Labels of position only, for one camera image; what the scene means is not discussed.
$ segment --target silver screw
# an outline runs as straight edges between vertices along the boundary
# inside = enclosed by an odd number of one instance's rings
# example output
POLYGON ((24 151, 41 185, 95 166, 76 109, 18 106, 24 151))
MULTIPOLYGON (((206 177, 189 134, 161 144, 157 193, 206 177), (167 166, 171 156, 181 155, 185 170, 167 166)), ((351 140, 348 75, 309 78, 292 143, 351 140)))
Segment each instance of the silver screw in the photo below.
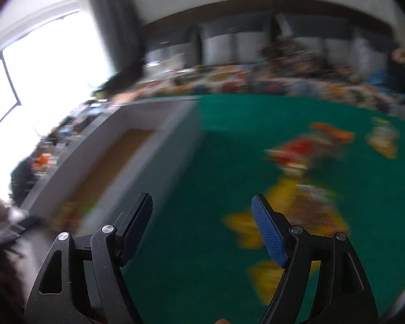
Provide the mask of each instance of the silver screw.
POLYGON ((301 233, 303 232, 303 228, 302 228, 301 226, 294 225, 294 226, 291 227, 291 231, 292 231, 294 234, 299 235, 299 234, 301 234, 301 233))
POLYGON ((346 235, 344 233, 337 233, 336 238, 340 241, 345 241, 346 240, 346 235))
POLYGON ((58 238, 60 241, 65 241, 68 237, 69 237, 69 233, 64 232, 64 233, 60 233, 57 238, 58 238))
POLYGON ((104 232, 104 233, 106 233, 106 234, 111 233, 113 230, 114 230, 114 227, 113 227, 112 225, 105 225, 105 226, 102 228, 102 232, 104 232))

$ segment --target patterned bedding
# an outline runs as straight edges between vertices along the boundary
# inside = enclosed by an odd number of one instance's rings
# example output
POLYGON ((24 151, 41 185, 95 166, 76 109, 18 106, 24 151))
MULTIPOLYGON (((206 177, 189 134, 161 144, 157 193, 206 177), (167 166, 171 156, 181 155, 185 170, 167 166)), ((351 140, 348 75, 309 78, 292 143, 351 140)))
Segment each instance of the patterned bedding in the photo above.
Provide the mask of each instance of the patterned bedding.
POLYGON ((349 85, 300 77, 273 77, 254 66, 197 67, 167 80, 137 83, 132 100, 181 95, 264 94, 308 97, 375 110, 405 120, 405 105, 369 84, 349 85))

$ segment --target blue gripper pad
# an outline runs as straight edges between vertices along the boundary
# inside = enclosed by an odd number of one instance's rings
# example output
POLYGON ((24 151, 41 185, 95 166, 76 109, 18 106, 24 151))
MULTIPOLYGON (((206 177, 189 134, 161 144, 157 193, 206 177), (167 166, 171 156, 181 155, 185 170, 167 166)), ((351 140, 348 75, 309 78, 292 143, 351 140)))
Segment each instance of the blue gripper pad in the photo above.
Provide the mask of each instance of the blue gripper pad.
POLYGON ((252 199, 251 210, 270 258, 284 268, 288 258, 285 255, 283 237, 257 196, 252 199))

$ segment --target open cardboard box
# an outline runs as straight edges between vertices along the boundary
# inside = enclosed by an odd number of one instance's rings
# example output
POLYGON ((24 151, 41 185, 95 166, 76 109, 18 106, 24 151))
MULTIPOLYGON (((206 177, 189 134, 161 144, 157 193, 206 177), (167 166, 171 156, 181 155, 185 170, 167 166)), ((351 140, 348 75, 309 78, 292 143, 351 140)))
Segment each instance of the open cardboard box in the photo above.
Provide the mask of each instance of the open cardboard box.
MULTIPOLYGON (((194 97, 113 107, 69 145, 21 208, 51 221, 69 201, 92 203, 73 233, 86 235, 113 223, 121 212, 129 211, 140 193, 148 192, 154 201, 150 228, 201 137, 198 99, 194 97)), ((56 234, 43 230, 31 235, 38 269, 56 234)))

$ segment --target green surface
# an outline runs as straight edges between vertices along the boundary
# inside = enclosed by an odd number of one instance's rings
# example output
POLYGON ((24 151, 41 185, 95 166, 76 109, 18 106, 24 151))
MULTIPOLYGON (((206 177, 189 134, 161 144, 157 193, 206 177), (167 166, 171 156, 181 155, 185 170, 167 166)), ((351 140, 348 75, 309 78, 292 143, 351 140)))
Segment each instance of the green surface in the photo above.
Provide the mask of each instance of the green surface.
MULTIPOLYGON (((275 184, 279 170, 262 151, 307 132, 315 121, 356 134, 343 160, 327 162, 312 177, 338 195, 378 310, 386 309, 405 286, 405 122, 387 117, 401 133, 399 158, 390 161, 365 143, 379 113, 305 98, 230 94, 202 96, 200 108, 201 147, 125 275, 144 323, 258 323, 266 307, 246 271, 268 259, 267 252, 240 249, 221 219, 246 210, 254 194, 275 184)), ((300 320, 312 299, 307 292, 300 320)))

